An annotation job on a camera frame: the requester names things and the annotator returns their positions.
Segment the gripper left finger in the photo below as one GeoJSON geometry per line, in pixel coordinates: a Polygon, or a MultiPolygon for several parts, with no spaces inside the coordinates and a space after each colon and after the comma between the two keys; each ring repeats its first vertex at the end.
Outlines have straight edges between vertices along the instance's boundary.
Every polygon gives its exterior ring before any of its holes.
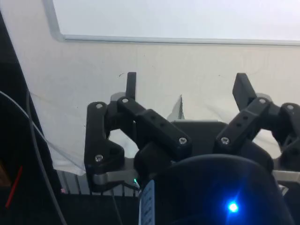
{"type": "Polygon", "coordinates": [[[84,165],[91,191],[108,191],[118,185],[137,190],[192,153],[191,138],[154,110],[141,106],[135,93],[136,73],[129,72],[125,92],[108,104],[93,102],[87,107],[84,165]],[[124,148],[109,139],[114,130],[136,144],[133,159],[126,158],[124,148]]]}

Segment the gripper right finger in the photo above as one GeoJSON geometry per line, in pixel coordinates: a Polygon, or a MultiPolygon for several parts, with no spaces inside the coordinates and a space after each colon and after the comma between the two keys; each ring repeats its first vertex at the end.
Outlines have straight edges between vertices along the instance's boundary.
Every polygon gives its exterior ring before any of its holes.
{"type": "Polygon", "coordinates": [[[240,112],[216,137],[215,152],[236,154],[264,129],[272,133],[280,147],[280,165],[299,165],[300,106],[277,106],[266,97],[259,97],[245,73],[236,75],[232,94],[240,112]]]}

